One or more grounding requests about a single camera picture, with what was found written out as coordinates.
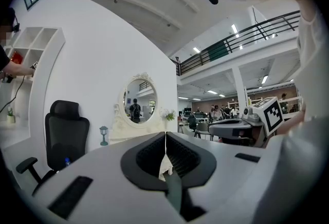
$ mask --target black cable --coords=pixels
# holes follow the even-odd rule
[[[16,99],[17,93],[18,93],[20,87],[22,86],[22,84],[23,84],[23,82],[24,82],[24,78],[25,78],[25,75],[23,76],[23,80],[22,80],[22,82],[21,82],[19,88],[18,88],[17,91],[16,91],[15,97],[14,97],[10,102],[6,103],[4,107],[2,107],[2,109],[0,110],[0,114],[1,114],[1,112],[5,109],[5,107],[6,107],[8,104],[12,103],[13,100]]]

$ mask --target oval mirror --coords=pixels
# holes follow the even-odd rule
[[[124,110],[134,123],[145,123],[153,115],[156,93],[153,86],[142,79],[132,81],[123,94]]]

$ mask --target chair backrest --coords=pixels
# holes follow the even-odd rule
[[[207,123],[198,123],[196,129],[198,131],[208,131],[208,124]]]
[[[55,171],[65,167],[66,157],[74,162],[85,154],[89,121],[78,109],[78,103],[58,100],[46,115],[47,163]]]
[[[189,117],[188,121],[189,121],[189,127],[191,129],[196,129],[196,118],[193,115]]]
[[[188,130],[188,128],[186,126],[183,126],[181,129],[182,129],[184,135],[194,137],[194,132],[191,132],[190,130]]]

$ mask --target beige wall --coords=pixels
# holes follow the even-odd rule
[[[288,88],[282,88],[282,89],[278,89],[278,90],[260,92],[258,94],[248,94],[248,97],[250,97],[251,100],[256,100],[261,97],[266,98],[266,97],[274,97],[274,96],[276,96],[276,97],[278,97],[278,99],[280,99],[281,95],[283,93],[287,94],[286,99],[297,97],[297,91],[296,91],[295,86],[288,87]],[[192,109],[193,109],[193,111],[195,111],[199,107],[201,111],[203,111],[205,113],[209,113],[211,110],[211,105],[218,105],[219,107],[221,107],[221,105],[227,105],[227,102],[232,103],[233,102],[232,99],[234,99],[235,102],[238,101],[237,96],[233,96],[230,98],[224,98],[224,99],[218,99],[218,100],[193,102]],[[288,102],[288,109],[290,109],[294,104],[298,104],[298,101],[295,100],[295,101]]]

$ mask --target blue bottle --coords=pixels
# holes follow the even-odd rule
[[[68,157],[65,158],[65,165],[66,166],[71,165],[71,161],[70,161],[70,159]]]

